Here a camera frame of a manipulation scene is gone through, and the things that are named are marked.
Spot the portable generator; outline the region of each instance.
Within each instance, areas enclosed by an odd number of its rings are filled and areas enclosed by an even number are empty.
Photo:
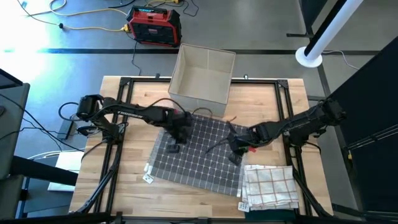
[[[175,10],[133,6],[126,19],[135,40],[141,44],[180,45],[180,14]]]

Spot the wooden table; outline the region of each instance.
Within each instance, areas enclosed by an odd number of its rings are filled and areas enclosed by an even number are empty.
[[[116,98],[119,81],[120,77],[104,77],[100,94]],[[307,110],[308,101],[303,80],[289,79],[288,81],[294,113]],[[168,87],[168,83],[135,83],[131,103],[146,106],[159,98],[169,97]],[[281,94],[285,117],[288,117],[283,91]],[[159,105],[172,107],[171,102],[168,101],[162,101]],[[245,126],[279,120],[274,87],[259,84],[232,84],[223,120],[235,116],[233,123]],[[237,209],[240,198],[216,194],[209,190],[159,178],[147,184],[142,179],[144,166],[154,146],[159,128],[139,119],[129,118],[128,122],[112,214],[123,212],[123,216],[134,217],[244,218],[244,213]],[[86,148],[89,149],[100,141],[101,135],[89,138]],[[71,211],[79,209],[98,185],[105,149],[106,145],[103,144],[85,157],[73,194]],[[325,210],[333,213],[319,151],[313,146],[304,146],[302,158],[308,188]],[[256,153],[249,153],[248,164],[285,165],[282,138],[259,148]],[[297,189],[300,212],[304,214],[302,194],[298,186]],[[104,192],[101,211],[104,211],[107,195],[108,189]]]

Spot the gray floor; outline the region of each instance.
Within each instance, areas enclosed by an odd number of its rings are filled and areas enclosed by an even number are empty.
[[[285,49],[295,50],[308,44],[308,39],[288,38],[286,33],[304,33],[297,0],[194,0],[200,7],[196,17],[181,13],[183,42],[214,47],[218,49]],[[314,25],[316,30],[333,6],[329,1]],[[25,18],[15,1],[2,1],[8,7],[12,22],[0,24],[0,67],[23,82],[31,84],[27,110],[47,129],[57,131],[62,120],[57,115],[58,107],[67,101],[78,101],[85,94],[98,93],[105,75],[137,75],[128,54],[38,54],[41,48],[92,48],[131,49],[134,41],[123,33],[101,30],[62,31],[56,26],[39,23]],[[60,12],[77,12],[118,5],[118,0],[69,0]],[[28,1],[27,9],[35,1]],[[143,0],[136,4],[143,5]],[[362,5],[333,39],[329,50],[380,50],[395,36],[398,20],[398,1],[364,0]],[[63,22],[68,26],[106,26],[119,29],[126,20],[117,12],[101,12],[76,17],[62,17],[53,14],[38,16],[48,21]],[[138,49],[159,49],[153,45],[137,45]],[[13,49],[13,53],[3,53]],[[345,65],[342,56],[324,56],[323,66],[333,91],[355,72]],[[347,61],[361,67],[370,56],[347,56]],[[169,76],[174,68],[176,55],[136,55],[135,63],[142,68],[142,75]],[[300,66],[293,55],[237,55],[234,77],[248,74],[249,77],[303,78],[308,95],[324,96],[316,68]],[[74,108],[65,108],[65,114]],[[75,136],[70,144],[84,147],[86,139]],[[333,130],[319,139],[324,148],[322,160],[326,180],[334,203],[356,208],[340,150]],[[35,154],[57,150],[57,145],[38,131],[21,133],[16,154],[29,157]]]

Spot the black grid mat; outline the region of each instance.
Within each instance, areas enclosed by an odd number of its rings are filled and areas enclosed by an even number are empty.
[[[213,192],[240,197],[243,165],[228,160],[232,152],[228,144],[215,147],[205,154],[209,146],[225,138],[229,129],[226,122],[194,115],[193,133],[178,154],[170,154],[166,146],[174,144],[172,137],[161,130],[149,159],[148,173],[161,179],[187,184]],[[233,124],[237,133],[246,127]]]

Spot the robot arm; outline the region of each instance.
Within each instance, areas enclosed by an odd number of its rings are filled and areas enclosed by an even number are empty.
[[[289,144],[303,146],[310,134],[319,136],[325,132],[325,126],[339,125],[345,118],[346,113],[338,102],[327,99],[291,118],[251,126],[246,134],[237,134],[230,125],[227,140],[233,153],[229,159],[238,165],[249,147],[265,146],[283,133],[289,136]]]
[[[103,132],[103,139],[113,143],[119,141],[120,127],[110,123],[104,116],[117,113],[144,120],[147,124],[164,128],[176,140],[186,143],[191,133],[192,116],[189,112],[179,112],[164,106],[143,107],[116,101],[101,95],[87,95],[80,99],[76,115],[83,121],[91,121]]]

